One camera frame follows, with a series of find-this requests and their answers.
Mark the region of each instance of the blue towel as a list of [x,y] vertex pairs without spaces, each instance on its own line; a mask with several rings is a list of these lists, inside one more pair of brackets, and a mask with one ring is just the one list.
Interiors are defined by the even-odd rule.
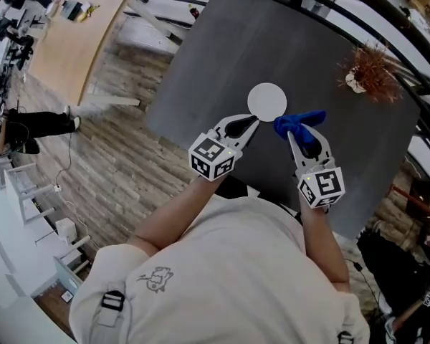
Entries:
[[325,120],[326,111],[312,111],[301,115],[285,115],[274,120],[274,130],[282,138],[287,140],[290,131],[298,145],[307,148],[314,143],[314,136],[302,124],[316,126]]

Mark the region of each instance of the person's arm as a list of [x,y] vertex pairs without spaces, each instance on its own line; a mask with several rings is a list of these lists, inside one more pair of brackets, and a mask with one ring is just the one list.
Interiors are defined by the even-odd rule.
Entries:
[[6,135],[6,122],[7,118],[4,117],[0,127],[0,154],[5,151],[5,135]]
[[307,256],[339,292],[350,292],[349,270],[327,223],[325,212],[311,209],[300,193],[301,220]]
[[421,298],[420,300],[415,301],[405,312],[403,312],[401,315],[399,315],[393,322],[392,322],[392,331],[396,333],[398,330],[400,330],[406,321],[409,320],[409,318],[415,313],[424,303],[424,300]]
[[9,8],[11,8],[11,4],[7,4],[6,8],[1,11],[1,13],[0,13],[0,19],[2,19],[2,18],[5,17],[5,15],[8,12]]
[[19,36],[19,31],[16,28],[7,27],[6,30],[11,34],[15,34],[15,35]]
[[220,177],[210,182],[198,177],[182,193],[145,218],[127,243],[152,256],[177,242],[224,179]]

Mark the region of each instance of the cable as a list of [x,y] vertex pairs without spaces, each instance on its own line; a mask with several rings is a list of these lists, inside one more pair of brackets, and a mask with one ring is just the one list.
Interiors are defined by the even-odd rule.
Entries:
[[[69,138],[69,165],[68,165],[67,167],[65,167],[65,168],[61,169],[61,170],[59,171],[59,173],[57,174],[56,179],[55,179],[55,182],[54,182],[54,184],[55,184],[56,186],[58,186],[58,185],[59,185],[59,184],[58,184],[58,182],[57,182],[57,179],[59,178],[60,174],[61,174],[62,172],[68,171],[68,170],[70,169],[70,167],[72,166],[72,154],[70,153],[70,145],[71,145],[71,143],[72,143],[72,134],[73,134],[73,133],[70,133],[70,138]],[[66,203],[66,204],[70,204],[71,206],[73,206],[73,209],[74,209],[74,211],[75,211],[75,216],[77,217],[78,221],[79,221],[83,226],[85,226],[85,228],[86,228],[86,235],[89,235],[89,229],[87,228],[86,223],[85,223],[85,222],[83,222],[83,221],[81,221],[80,216],[78,215],[77,207],[75,206],[75,204],[74,204],[74,203],[72,203],[71,201],[65,200],[65,199],[62,197],[62,195],[61,195],[60,193],[59,193],[59,195],[60,195],[60,198],[62,199],[62,201],[63,201],[64,203]],[[94,246],[96,246],[96,247],[97,247],[97,249],[100,249],[100,247],[99,247],[99,246],[94,242],[94,240],[93,240],[93,239],[91,239],[91,242],[94,244]]]
[[16,107],[10,108],[10,110],[18,110],[19,111],[19,108],[24,108],[26,111],[25,113],[27,113],[27,109],[24,106],[20,106],[19,104]]
[[357,270],[357,271],[361,274],[361,276],[362,276],[362,277],[363,277],[363,279],[365,280],[366,285],[367,285],[367,286],[368,286],[368,288],[370,289],[371,294],[373,295],[374,302],[376,302],[376,304],[377,304],[377,306],[378,306],[378,309],[379,309],[379,310],[381,310],[381,307],[379,307],[379,301],[376,299],[376,295],[374,294],[373,288],[371,288],[371,286],[370,286],[370,284],[368,283],[368,280],[366,279],[365,275],[361,272],[361,271],[363,270],[363,267],[362,267],[358,262],[355,262],[355,261],[353,261],[353,260],[351,260],[351,259],[346,259],[346,258],[344,258],[344,260],[348,260],[348,261],[352,262],[353,267],[355,267],[355,270]]
[[411,164],[412,168],[414,168],[415,172],[417,173],[417,176],[419,176],[419,178],[422,179],[422,176],[419,173],[419,171],[417,171],[417,168],[415,167],[415,165],[408,159],[408,157],[404,156],[404,158],[406,159],[406,162],[408,162],[409,164]]
[[72,166],[72,154],[70,153],[70,143],[72,142],[72,134],[73,134],[73,133],[70,133],[70,138],[69,138],[69,165],[68,165],[67,167],[65,167],[65,168],[61,169],[61,170],[59,171],[59,173],[57,174],[57,176],[56,176],[56,181],[55,181],[55,183],[54,183],[56,186],[57,186],[57,185],[59,185],[59,184],[58,184],[58,182],[57,182],[57,179],[59,178],[60,174],[61,174],[62,172],[68,171],[68,170],[70,169],[70,167]]
[[[73,206],[73,209],[75,210],[75,216],[77,217],[78,221],[79,221],[83,226],[85,226],[85,228],[86,228],[86,235],[88,235],[88,236],[89,236],[89,229],[87,228],[86,223],[85,223],[85,222],[83,222],[83,221],[81,221],[80,216],[78,215],[77,207],[75,206],[75,204],[74,204],[74,203],[72,203],[71,201],[65,200],[65,199],[62,197],[62,195],[60,196],[60,198],[61,198],[61,199],[62,199],[62,201],[63,201],[63,202],[65,202],[66,204],[70,204],[71,206]],[[96,246],[96,247],[97,247],[97,249],[100,249],[100,247],[99,247],[99,246],[94,242],[94,240],[93,240],[93,239],[91,239],[90,241],[94,244],[94,246]]]

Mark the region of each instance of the floor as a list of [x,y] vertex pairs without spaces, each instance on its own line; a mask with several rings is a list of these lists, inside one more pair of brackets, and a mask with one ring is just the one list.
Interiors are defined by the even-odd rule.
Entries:
[[[134,38],[115,40],[105,53],[103,70],[95,78],[95,90],[136,97],[142,101],[141,105],[73,108],[75,115],[82,116],[82,124],[72,137],[43,138],[39,142],[39,155],[13,157],[17,165],[37,162],[38,171],[31,177],[38,184],[56,183],[59,174],[57,183],[62,191],[40,197],[37,203],[57,209],[49,217],[51,221],[68,216],[76,223],[79,236],[92,237],[92,242],[86,245],[90,259],[99,247],[124,242],[141,219],[182,191],[194,177],[187,166],[186,152],[149,133],[143,124],[172,58],[165,49],[151,49]],[[21,110],[27,112],[62,111],[62,101],[25,72],[24,68],[23,72],[13,73],[9,107],[19,101]],[[408,190],[408,183],[411,184],[408,170],[399,173],[396,183]],[[407,245],[408,239],[403,238],[412,230],[414,221],[405,215],[403,204],[398,197],[388,195],[374,220],[385,222],[388,238]],[[391,218],[385,210],[396,217]],[[345,257],[363,264],[356,241],[337,238]],[[364,277],[377,297],[373,275],[363,270],[363,277],[351,263],[348,266],[353,291],[360,299],[363,314],[370,317],[376,302]],[[48,293],[47,299],[53,300],[58,295],[58,292]]]

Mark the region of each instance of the tabletop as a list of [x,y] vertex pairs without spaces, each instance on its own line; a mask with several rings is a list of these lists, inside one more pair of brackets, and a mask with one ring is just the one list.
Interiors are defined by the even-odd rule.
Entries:
[[[387,192],[419,109],[406,94],[374,103],[340,85],[353,46],[314,19],[270,0],[211,0],[183,41],[147,114],[150,130],[189,148],[223,117],[249,113],[261,82],[281,87],[287,114],[326,110],[316,127],[343,170],[346,195],[332,206],[333,230],[354,238]],[[261,123],[233,176],[298,210],[295,162],[272,123]]]
[[39,39],[30,62],[29,74],[62,99],[79,105],[95,60],[127,0],[75,0],[99,7],[82,22],[56,14],[47,23],[47,34]]

